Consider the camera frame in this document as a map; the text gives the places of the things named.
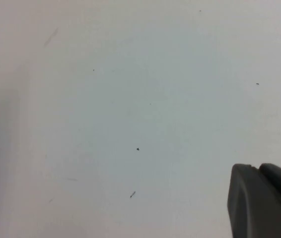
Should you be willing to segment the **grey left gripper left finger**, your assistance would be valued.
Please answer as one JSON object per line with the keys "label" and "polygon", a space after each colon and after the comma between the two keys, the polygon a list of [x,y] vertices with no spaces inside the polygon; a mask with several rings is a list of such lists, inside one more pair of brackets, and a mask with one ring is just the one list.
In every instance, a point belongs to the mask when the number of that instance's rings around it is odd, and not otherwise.
{"label": "grey left gripper left finger", "polygon": [[234,238],[281,238],[281,194],[259,168],[232,167],[227,208]]}

